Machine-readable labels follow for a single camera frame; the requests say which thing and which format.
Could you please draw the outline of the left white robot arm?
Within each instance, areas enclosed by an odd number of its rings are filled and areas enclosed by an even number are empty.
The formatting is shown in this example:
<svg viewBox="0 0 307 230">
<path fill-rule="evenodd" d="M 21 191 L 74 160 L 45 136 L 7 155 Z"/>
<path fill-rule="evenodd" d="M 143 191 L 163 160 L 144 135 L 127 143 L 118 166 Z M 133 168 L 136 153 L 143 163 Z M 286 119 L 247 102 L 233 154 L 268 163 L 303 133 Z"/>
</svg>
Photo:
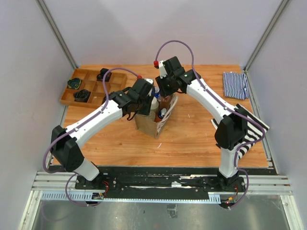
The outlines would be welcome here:
<svg viewBox="0 0 307 230">
<path fill-rule="evenodd" d="M 112 122 L 128 116 L 132 120 L 136 114 L 148 115 L 154 96 L 154 81 L 139 78 L 134 85 L 111 92 L 106 101 L 80 121 L 52 131 L 51 154 L 67 172 L 74 172 L 86 179 L 91 189 L 102 186 L 103 178 L 99 169 L 81 151 L 82 146 L 97 132 Z"/>
</svg>

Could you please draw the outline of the clear bottle pink cap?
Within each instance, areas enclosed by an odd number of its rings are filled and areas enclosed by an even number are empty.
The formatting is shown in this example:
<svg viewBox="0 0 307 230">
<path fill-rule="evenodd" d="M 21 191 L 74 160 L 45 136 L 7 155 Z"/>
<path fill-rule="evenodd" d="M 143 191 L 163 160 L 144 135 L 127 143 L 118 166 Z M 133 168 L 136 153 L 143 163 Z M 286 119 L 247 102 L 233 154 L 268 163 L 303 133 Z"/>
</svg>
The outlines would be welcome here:
<svg viewBox="0 0 307 230">
<path fill-rule="evenodd" d="M 172 100 L 172 97 L 173 95 L 166 96 L 166 97 L 160 96 L 159 97 L 159 110 L 162 110 L 164 108 L 168 110 L 170 107 L 170 102 Z"/>
</svg>

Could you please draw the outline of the black white striped cloth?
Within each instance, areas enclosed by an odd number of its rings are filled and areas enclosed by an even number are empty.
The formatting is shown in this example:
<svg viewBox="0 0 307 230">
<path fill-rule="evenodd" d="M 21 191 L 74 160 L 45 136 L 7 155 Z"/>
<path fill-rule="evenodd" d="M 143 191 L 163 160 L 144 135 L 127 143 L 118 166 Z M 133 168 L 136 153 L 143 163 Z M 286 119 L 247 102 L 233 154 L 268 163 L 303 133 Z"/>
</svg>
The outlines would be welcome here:
<svg viewBox="0 0 307 230">
<path fill-rule="evenodd" d="M 239 103 L 232 110 L 244 118 L 218 105 L 211 122 L 217 147 L 237 152 L 240 160 L 270 128 Z"/>
</svg>

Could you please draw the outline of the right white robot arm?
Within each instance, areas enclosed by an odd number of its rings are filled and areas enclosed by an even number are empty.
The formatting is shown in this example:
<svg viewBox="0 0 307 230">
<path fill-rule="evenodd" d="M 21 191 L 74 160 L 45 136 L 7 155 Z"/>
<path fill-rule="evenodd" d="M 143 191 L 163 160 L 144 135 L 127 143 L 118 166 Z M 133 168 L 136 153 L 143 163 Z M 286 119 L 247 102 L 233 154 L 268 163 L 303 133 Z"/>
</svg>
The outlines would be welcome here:
<svg viewBox="0 0 307 230">
<path fill-rule="evenodd" d="M 215 119 L 214 138 L 221 150 L 221 163 L 217 173 L 218 188 L 224 192 L 234 187 L 238 178 L 236 149 L 247 134 L 247 121 L 241 109 L 227 103 L 206 85 L 195 69 L 185 71 L 177 57 L 153 62 L 159 70 L 156 82 L 163 97 L 185 93 L 196 99 Z"/>
</svg>

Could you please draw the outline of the blue white striped cloth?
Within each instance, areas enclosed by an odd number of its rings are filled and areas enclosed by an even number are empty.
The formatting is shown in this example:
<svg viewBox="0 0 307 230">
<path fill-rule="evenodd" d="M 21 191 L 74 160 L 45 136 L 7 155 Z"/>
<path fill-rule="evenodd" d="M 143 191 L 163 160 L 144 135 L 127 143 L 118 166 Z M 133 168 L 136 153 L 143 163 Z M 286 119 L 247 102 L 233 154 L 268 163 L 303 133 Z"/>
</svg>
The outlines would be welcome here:
<svg viewBox="0 0 307 230">
<path fill-rule="evenodd" d="M 245 100 L 249 98 L 248 79 L 245 73 L 223 73 L 224 97 Z"/>
</svg>

